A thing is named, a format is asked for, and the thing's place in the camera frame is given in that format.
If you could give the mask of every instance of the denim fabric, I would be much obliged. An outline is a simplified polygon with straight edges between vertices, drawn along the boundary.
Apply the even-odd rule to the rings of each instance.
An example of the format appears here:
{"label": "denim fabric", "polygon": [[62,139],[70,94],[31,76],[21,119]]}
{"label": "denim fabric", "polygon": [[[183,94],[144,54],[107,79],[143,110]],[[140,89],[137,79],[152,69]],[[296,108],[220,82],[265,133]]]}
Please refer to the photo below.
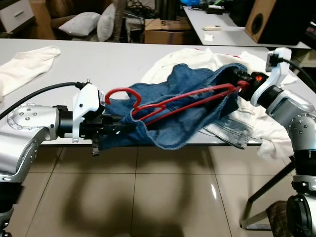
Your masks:
{"label": "denim fabric", "polygon": [[[247,70],[241,64],[229,64],[215,72],[209,69],[193,70],[186,64],[179,64],[173,68],[166,82],[160,84],[137,83],[130,88],[141,94],[141,105],[158,103],[193,90],[229,83],[232,70],[236,68]],[[218,93],[218,91],[200,93],[170,102],[167,104],[167,108],[155,117],[160,117],[162,114],[209,97],[214,93]],[[186,109],[146,127],[145,123],[154,118],[148,118],[145,120],[145,123],[137,119],[154,110],[141,111],[133,119],[131,113],[136,98],[132,94],[128,95],[130,97],[129,100],[111,99],[111,104],[106,105],[105,112],[111,115],[124,116],[121,122],[135,124],[135,131],[128,134],[100,136],[99,149],[104,150],[115,146],[155,145],[166,150],[175,150],[184,146],[186,141],[201,128],[238,108],[236,92],[224,97],[222,100],[219,99]]]}

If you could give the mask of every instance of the white pillow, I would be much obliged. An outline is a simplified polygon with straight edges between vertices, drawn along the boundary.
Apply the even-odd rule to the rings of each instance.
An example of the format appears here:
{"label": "white pillow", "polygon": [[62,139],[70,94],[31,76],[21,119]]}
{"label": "white pillow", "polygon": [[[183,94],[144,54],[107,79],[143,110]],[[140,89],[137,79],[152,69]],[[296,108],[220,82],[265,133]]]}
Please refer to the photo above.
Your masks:
{"label": "white pillow", "polygon": [[100,42],[107,41],[111,37],[114,29],[114,19],[115,6],[112,3],[102,13],[98,22],[97,35]]}
{"label": "white pillow", "polygon": [[98,13],[84,12],[60,26],[59,30],[71,36],[88,36],[96,28],[99,18]]}

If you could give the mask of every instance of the white garment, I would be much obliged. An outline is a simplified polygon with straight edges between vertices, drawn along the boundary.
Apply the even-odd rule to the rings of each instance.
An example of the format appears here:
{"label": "white garment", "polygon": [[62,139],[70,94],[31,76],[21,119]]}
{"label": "white garment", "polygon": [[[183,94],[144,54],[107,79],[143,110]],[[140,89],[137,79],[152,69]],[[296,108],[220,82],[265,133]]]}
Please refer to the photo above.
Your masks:
{"label": "white garment", "polygon": [[[241,63],[248,68],[248,73],[265,71],[266,62],[248,52],[243,52],[239,56],[231,56],[227,54],[212,53],[208,48],[205,51],[197,49],[182,49],[170,53],[157,61],[154,66],[148,70],[141,79],[142,83],[161,83],[167,81],[175,65],[185,63],[192,69],[208,68],[213,71],[230,63]],[[295,82],[297,79],[288,75],[281,84],[289,84]],[[283,126],[269,118],[265,114],[265,109],[261,106],[254,107],[250,102],[242,98],[238,98],[239,111],[241,113],[230,114],[236,117],[236,120],[242,121],[240,116],[250,127],[253,127],[251,137],[255,139],[262,139],[262,145],[258,150],[258,156],[261,158],[285,158],[294,154],[291,146],[291,140]],[[214,131],[214,127],[205,127],[204,132]]]}
{"label": "white garment", "polygon": [[48,72],[54,58],[60,54],[56,46],[17,53],[0,66],[0,95],[5,96],[42,73]]}

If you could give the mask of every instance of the white desk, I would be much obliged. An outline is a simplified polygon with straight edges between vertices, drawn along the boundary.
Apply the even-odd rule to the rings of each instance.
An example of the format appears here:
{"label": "white desk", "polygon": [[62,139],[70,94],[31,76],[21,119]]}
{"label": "white desk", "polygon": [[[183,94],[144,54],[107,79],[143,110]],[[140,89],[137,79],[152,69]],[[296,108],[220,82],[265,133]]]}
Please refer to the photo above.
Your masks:
{"label": "white desk", "polygon": [[[248,51],[262,59],[268,50],[263,47],[225,47],[225,46],[187,46],[187,45],[154,45],[154,44],[125,44],[100,43],[84,41],[36,40],[36,39],[0,39],[0,65],[9,61],[17,52],[29,51],[48,45],[56,45],[61,49],[50,71],[32,80],[23,87],[5,96],[0,103],[0,112],[17,100],[43,87],[68,82],[86,81],[90,79],[100,90],[107,92],[116,87],[130,86],[139,82],[145,72],[160,58],[182,48],[205,49],[213,52],[239,55]],[[310,101],[316,102],[314,93],[300,80],[292,84],[294,91]],[[67,105],[72,110],[72,97],[78,89],[72,87],[59,88],[34,97],[30,102],[41,105]],[[202,133],[193,136],[189,144],[225,145],[216,137]],[[70,145],[71,139],[59,138],[56,141],[45,142],[51,145]],[[91,141],[81,141],[81,144],[91,144]],[[260,142],[251,141],[249,144],[258,145]]]}
{"label": "white desk", "polygon": [[[311,49],[302,42],[299,42],[296,46],[259,44],[253,41],[253,39],[244,31],[245,27],[238,27],[227,14],[206,14],[205,11],[190,10],[189,7],[184,7],[184,10],[203,45]],[[204,25],[218,25],[222,30],[205,31],[202,29]],[[213,41],[205,40],[205,34],[213,35]]]}

